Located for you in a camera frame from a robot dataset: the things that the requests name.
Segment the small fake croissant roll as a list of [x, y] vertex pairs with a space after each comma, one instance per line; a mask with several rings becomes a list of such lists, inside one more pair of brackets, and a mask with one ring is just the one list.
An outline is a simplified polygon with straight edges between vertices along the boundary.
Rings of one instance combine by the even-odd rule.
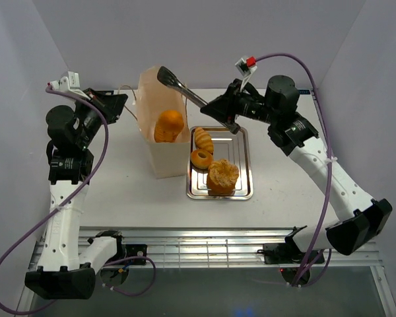
[[210, 134], [202, 127], [196, 127], [194, 132], [195, 146], [210, 154], [214, 153], [214, 144]]

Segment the long fake baguette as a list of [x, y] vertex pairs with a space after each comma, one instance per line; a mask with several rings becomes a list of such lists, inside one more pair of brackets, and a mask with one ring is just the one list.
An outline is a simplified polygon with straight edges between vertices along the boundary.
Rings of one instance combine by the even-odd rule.
[[177, 110], [163, 111], [154, 127], [154, 140], [157, 143], [174, 143], [184, 128], [183, 116]]

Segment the fake ring donut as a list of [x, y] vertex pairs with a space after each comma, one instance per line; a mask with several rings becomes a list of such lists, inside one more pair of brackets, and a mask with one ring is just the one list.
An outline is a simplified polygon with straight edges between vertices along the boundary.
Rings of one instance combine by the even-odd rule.
[[196, 149], [191, 152], [190, 161], [195, 168], [207, 170], [213, 161], [213, 155], [204, 149]]

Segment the metal tongs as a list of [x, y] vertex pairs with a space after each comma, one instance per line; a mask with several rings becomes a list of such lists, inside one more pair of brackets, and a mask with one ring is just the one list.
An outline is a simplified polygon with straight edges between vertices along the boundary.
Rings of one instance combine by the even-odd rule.
[[[200, 109], [205, 106], [208, 102], [204, 101], [200, 96], [195, 94], [192, 90], [187, 88], [180, 80], [165, 66], [161, 66], [157, 72], [156, 78], [160, 83], [164, 86], [171, 88], [187, 99], [192, 101], [196, 106]], [[226, 127], [232, 134], [237, 134], [240, 130], [240, 127]]]

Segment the fake sesame round bread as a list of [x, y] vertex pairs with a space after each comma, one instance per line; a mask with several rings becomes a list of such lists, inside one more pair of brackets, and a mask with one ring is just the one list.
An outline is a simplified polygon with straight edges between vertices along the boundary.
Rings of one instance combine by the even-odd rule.
[[225, 158], [214, 160], [208, 167], [207, 187], [217, 194], [230, 194], [239, 178], [238, 167]]

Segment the brown paper bag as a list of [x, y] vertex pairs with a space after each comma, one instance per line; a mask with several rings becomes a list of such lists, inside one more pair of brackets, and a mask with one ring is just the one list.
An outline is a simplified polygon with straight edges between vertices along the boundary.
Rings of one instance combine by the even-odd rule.
[[142, 72], [134, 94], [134, 117], [147, 145], [150, 164], [157, 178], [187, 172], [191, 149], [186, 104], [181, 94], [158, 79], [159, 66]]

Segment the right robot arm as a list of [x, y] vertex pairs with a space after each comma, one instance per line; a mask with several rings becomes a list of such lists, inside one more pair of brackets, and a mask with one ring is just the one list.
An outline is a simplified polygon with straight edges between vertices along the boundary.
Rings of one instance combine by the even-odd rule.
[[236, 79], [226, 92], [201, 107], [232, 133], [239, 131], [238, 116], [268, 124], [271, 141], [293, 160], [325, 194], [337, 220], [316, 226], [295, 229], [285, 241], [284, 252], [292, 262], [301, 262], [309, 249], [334, 249], [350, 255], [376, 237], [384, 228], [392, 206], [386, 199], [376, 200], [365, 192], [327, 154], [326, 138], [297, 111], [300, 93], [295, 82], [287, 76], [276, 75], [267, 83], [264, 95], [246, 84], [240, 90]]

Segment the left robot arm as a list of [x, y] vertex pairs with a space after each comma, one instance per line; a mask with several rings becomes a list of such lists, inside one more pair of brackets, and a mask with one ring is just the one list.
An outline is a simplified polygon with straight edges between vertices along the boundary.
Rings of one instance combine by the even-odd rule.
[[119, 264], [127, 255], [116, 230], [99, 232], [79, 252], [80, 219], [95, 166], [88, 146], [102, 126], [117, 122], [128, 99], [91, 88], [85, 94], [90, 106], [78, 100], [74, 108], [59, 105], [46, 115], [52, 216], [36, 269], [24, 280], [43, 299], [89, 299], [104, 264]]

